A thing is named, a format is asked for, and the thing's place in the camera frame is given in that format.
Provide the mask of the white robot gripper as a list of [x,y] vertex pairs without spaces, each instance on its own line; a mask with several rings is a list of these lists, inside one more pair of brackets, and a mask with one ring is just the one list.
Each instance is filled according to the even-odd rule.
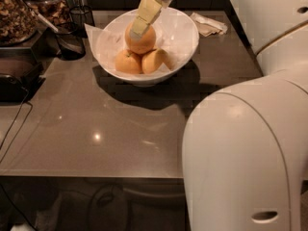
[[141,39],[160,15],[162,7],[168,7],[172,1],[173,0],[141,0],[136,17],[130,29],[130,37],[132,39]]

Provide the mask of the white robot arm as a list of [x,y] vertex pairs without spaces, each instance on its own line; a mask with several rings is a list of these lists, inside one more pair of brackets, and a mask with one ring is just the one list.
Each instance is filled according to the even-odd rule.
[[262,77],[192,111],[182,145],[192,231],[300,231],[308,162],[308,0],[229,0]]

